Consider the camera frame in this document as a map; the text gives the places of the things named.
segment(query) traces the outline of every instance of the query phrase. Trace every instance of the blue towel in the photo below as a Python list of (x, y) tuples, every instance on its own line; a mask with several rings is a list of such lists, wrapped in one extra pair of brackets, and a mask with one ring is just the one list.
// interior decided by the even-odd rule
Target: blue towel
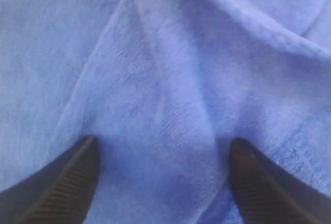
[(0, 190), (86, 134), (86, 224), (242, 223), (229, 145), (331, 196), (331, 0), (0, 0)]

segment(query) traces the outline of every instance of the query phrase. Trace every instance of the blue fabric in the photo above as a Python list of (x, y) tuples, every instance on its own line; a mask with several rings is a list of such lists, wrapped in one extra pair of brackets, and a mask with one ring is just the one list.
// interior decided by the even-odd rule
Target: blue fabric
[(331, 195), (331, 0), (0, 0), (0, 190), (89, 133), (86, 223), (240, 223), (234, 137)]

